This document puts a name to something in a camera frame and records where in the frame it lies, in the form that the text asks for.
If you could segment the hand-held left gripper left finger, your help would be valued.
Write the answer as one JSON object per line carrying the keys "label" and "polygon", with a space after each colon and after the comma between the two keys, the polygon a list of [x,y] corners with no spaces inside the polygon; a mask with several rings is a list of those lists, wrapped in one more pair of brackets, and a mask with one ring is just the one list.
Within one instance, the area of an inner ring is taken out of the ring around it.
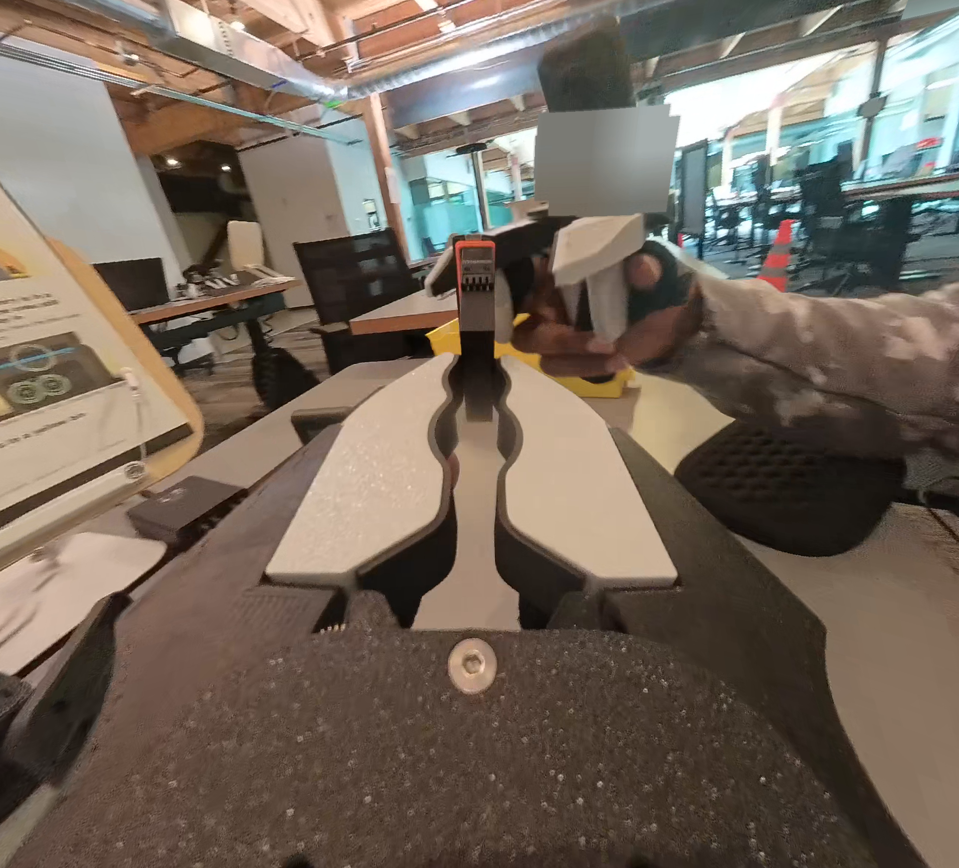
{"label": "hand-held left gripper left finger", "polygon": [[353,587],[447,516],[456,355],[425,361],[342,422],[266,566],[283,585]]}

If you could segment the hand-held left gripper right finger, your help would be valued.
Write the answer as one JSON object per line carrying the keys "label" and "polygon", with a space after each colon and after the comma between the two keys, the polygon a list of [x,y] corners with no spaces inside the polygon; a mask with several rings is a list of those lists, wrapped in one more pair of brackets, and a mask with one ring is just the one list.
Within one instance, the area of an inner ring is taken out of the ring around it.
{"label": "hand-held left gripper right finger", "polygon": [[503,424],[516,431],[504,520],[600,589],[666,589],[678,572],[605,420],[516,357],[500,360]]}

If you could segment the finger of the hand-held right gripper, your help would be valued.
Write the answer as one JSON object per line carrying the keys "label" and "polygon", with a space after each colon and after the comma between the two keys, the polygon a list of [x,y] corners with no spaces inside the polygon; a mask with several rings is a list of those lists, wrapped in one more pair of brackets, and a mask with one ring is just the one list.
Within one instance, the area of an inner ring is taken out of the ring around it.
{"label": "finger of the hand-held right gripper", "polygon": [[496,268],[505,275],[513,302],[525,302],[534,287],[534,262],[544,258],[558,234],[558,222],[514,222],[486,234],[455,235],[428,274],[428,294],[438,298],[457,286],[454,245],[457,241],[491,241],[496,246]]}
{"label": "finger of the hand-held right gripper", "polygon": [[552,251],[552,281],[569,335],[562,352],[609,352],[628,327],[627,264],[645,243],[641,214],[579,218],[562,228]]}

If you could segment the black battery orange stripe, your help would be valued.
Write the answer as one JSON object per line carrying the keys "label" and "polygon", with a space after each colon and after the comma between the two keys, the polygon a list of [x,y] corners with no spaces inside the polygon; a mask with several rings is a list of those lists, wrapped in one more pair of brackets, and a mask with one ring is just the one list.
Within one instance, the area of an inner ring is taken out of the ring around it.
{"label": "black battery orange stripe", "polygon": [[462,394],[465,417],[489,422],[500,392],[496,357],[496,244],[484,236],[457,241]]}

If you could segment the yellow plastic bin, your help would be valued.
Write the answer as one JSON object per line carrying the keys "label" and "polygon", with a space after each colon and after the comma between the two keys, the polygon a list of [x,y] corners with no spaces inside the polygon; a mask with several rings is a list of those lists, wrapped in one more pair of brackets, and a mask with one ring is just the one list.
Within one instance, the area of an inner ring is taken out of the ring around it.
{"label": "yellow plastic bin", "polygon": [[[427,339],[435,356],[443,354],[459,356],[462,354],[460,323],[457,319],[452,319],[448,323],[429,331]],[[540,356],[521,353],[512,345],[494,343],[494,357],[497,360],[503,357],[515,357],[528,367],[536,371],[542,371]],[[578,376],[551,376],[550,378],[578,397],[613,399],[623,395],[623,392],[629,387],[633,375],[632,370],[626,370],[593,381]]]}

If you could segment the person's right forearm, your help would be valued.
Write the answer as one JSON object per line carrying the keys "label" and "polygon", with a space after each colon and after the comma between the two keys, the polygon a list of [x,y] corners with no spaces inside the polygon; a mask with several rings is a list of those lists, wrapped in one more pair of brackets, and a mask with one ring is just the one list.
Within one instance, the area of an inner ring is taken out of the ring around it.
{"label": "person's right forearm", "polygon": [[652,374],[826,451],[958,453],[958,285],[815,298],[700,275],[698,331]]}

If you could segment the wooden work table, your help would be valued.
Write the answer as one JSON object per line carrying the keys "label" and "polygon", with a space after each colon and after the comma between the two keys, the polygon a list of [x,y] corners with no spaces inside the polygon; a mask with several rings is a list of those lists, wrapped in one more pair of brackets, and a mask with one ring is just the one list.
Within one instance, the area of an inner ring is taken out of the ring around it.
{"label": "wooden work table", "polygon": [[455,320],[458,312],[454,292],[432,297],[420,290],[351,319],[349,327],[357,336],[428,332]]}

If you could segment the black mesh office chair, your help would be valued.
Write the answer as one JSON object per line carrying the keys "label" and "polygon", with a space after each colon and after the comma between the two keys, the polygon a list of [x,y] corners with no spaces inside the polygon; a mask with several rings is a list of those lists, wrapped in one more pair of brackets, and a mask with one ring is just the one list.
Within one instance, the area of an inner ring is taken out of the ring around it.
{"label": "black mesh office chair", "polygon": [[421,355],[417,332],[353,334],[353,318],[419,291],[392,228],[293,244],[318,315],[318,334],[331,375],[359,363]]}

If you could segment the black charging hub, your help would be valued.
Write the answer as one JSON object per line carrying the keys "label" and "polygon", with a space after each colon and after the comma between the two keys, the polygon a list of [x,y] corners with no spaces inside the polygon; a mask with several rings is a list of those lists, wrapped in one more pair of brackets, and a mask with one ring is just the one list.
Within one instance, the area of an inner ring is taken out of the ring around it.
{"label": "black charging hub", "polygon": [[246,488],[190,476],[162,491],[147,493],[126,511],[126,518],[140,537],[183,551],[216,527],[247,495]]}

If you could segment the orange traffic cone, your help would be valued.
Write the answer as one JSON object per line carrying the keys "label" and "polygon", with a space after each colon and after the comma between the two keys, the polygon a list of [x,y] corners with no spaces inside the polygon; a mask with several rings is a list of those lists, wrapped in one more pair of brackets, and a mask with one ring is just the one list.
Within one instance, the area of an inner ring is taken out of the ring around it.
{"label": "orange traffic cone", "polygon": [[781,293],[787,289],[795,226],[792,218],[781,221],[757,275],[759,281]]}

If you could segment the black honeycomb cushion pad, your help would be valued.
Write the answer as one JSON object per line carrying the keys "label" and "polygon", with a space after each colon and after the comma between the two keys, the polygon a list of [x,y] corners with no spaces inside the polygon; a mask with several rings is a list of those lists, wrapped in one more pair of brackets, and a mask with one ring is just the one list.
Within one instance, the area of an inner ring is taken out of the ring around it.
{"label": "black honeycomb cushion pad", "polygon": [[854,550],[902,493],[906,464],[829,454],[732,422],[687,454],[674,477],[733,533],[800,557]]}

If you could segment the wooden desk with monitors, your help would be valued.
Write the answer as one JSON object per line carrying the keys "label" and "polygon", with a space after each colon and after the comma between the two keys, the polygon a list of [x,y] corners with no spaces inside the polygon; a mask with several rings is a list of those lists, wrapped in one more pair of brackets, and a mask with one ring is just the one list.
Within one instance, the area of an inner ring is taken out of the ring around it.
{"label": "wooden desk with monitors", "polygon": [[246,329],[257,356],[268,345],[261,320],[285,310],[285,293],[302,284],[284,278],[270,285],[229,287],[218,295],[174,300],[128,315],[153,347],[175,363],[180,349],[223,329]]}

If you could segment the white clip bar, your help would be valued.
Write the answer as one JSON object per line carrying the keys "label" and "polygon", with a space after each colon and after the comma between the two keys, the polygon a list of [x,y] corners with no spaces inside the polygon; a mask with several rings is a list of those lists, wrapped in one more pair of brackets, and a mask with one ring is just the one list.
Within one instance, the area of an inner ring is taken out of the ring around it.
{"label": "white clip bar", "polygon": [[5,523],[1,526],[1,568],[126,501],[149,480],[145,462],[127,462]]}

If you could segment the black computer monitor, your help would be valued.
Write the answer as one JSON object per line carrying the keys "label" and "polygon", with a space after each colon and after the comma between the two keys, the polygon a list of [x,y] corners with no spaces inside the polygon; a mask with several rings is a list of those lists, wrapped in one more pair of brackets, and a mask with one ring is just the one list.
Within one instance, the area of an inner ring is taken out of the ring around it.
{"label": "black computer monitor", "polygon": [[160,257],[94,263],[92,268],[129,313],[160,307],[171,300]]}

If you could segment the silver ceiling duct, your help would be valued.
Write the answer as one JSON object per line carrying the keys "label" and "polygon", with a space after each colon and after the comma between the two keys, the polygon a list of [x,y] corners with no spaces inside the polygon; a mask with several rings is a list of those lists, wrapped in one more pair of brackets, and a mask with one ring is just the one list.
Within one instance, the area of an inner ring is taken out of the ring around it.
{"label": "silver ceiling duct", "polygon": [[347,85],[308,71],[268,42],[180,0],[161,0],[158,6],[144,0],[56,1],[137,31],[167,56],[263,91],[325,105],[363,99]]}

